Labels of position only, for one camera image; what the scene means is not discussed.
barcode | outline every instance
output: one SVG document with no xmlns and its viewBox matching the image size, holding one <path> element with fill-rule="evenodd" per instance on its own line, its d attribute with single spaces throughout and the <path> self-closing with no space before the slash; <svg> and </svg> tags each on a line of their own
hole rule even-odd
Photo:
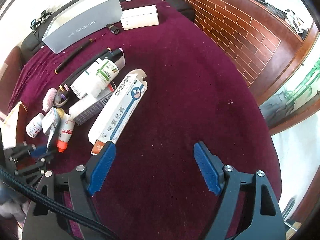
<svg viewBox="0 0 320 240">
<path fill-rule="evenodd" d="M 106 105 L 106 103 L 109 101 L 109 99 L 111 98 L 111 96 L 112 96 L 112 93 L 110 94 L 110 95 L 108 95 L 105 99 L 102 99 L 101 100 L 101 103 L 105 106 Z"/>
<path fill-rule="evenodd" d="M 125 85 L 127 84 L 127 82 L 130 80 L 131 76 L 126 76 L 125 79 L 121 82 L 121 84 L 118 86 L 115 95 L 119 96 L 121 90 L 125 87 Z"/>
</svg>

gray box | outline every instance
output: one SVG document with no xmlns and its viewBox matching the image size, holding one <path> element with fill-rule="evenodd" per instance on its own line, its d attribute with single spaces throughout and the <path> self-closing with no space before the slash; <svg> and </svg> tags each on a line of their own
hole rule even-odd
<svg viewBox="0 0 320 240">
<path fill-rule="evenodd" d="M 121 16 L 119 0 L 79 0 L 50 22 L 42 41 L 58 54 L 107 24 L 120 22 Z"/>
<path fill-rule="evenodd" d="M 116 85 L 111 82 L 100 92 L 97 98 L 91 95 L 84 96 L 84 98 L 69 108 L 70 118 L 78 125 L 83 124 L 104 108 L 115 90 Z"/>
</svg>

burgundy tablecloth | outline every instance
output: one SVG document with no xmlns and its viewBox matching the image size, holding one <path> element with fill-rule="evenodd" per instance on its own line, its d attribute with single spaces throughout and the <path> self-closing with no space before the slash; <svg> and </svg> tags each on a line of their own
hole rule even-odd
<svg viewBox="0 0 320 240">
<path fill-rule="evenodd" d="M 94 43 L 59 75 L 54 69 L 84 40 L 55 55 L 41 49 L 23 68 L 11 106 L 28 107 L 29 122 L 41 112 L 47 90 L 58 85 L 103 48 L 123 48 L 125 68 L 143 69 L 148 90 L 116 144 L 116 159 L 95 196 L 102 222 L 122 239 L 194 240 L 212 216 L 217 198 L 209 192 L 193 158 L 193 145 L 204 141 L 223 163 L 238 171 L 265 171 L 277 198 L 279 162 L 268 127 L 233 63 L 199 28 L 168 3 L 124 2 L 124 8 L 156 4 L 160 24 L 90 35 Z M 95 118 L 75 127 L 68 149 L 50 168 L 66 172 L 90 158 L 88 131 Z M 28 143 L 47 140 L 43 134 Z M 236 231 L 241 205 L 229 234 Z"/>
</svg>

white cap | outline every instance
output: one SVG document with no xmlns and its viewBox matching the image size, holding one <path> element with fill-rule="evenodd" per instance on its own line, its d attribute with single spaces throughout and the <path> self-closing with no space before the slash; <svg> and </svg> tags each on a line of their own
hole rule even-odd
<svg viewBox="0 0 320 240">
<path fill-rule="evenodd" d="M 35 122 L 37 122 L 42 127 L 42 119 L 44 119 L 44 115 L 39 113 L 35 116 Z"/>
</svg>

cable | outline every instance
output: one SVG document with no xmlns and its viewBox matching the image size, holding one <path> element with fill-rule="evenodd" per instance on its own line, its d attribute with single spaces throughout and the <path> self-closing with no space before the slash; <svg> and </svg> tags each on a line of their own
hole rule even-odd
<svg viewBox="0 0 320 240">
<path fill-rule="evenodd" d="M 109 237 L 110 239 L 120 240 L 120 238 L 113 231 L 111 231 L 109 228 L 107 228 L 106 226 L 100 224 L 99 222 L 97 222 L 95 220 L 92 220 L 88 217 L 85 217 L 84 215 L 81 215 L 78 212 L 75 212 L 75 211 L 63 206 L 62 204 L 54 201 L 53 199 L 41 194 L 39 191 L 37 191 L 37 190 L 35 190 L 25 184 L 22 184 L 17 179 L 15 179 L 14 176 L 12 176 L 8 172 L 6 172 L 2 166 L 0 166 L 0 178 L 4 181 L 4 183 L 8 187 L 21 193 L 22 195 L 29 198 L 33 202 L 35 202 L 37 204 L 40 203 L 40 204 L 46 206 L 48 210 L 55 212 L 55 213 L 58 213 L 69 220 L 72 220 L 80 225 L 88 227 L 96 232 L 99 232 L 99 233 Z"/>
</svg>

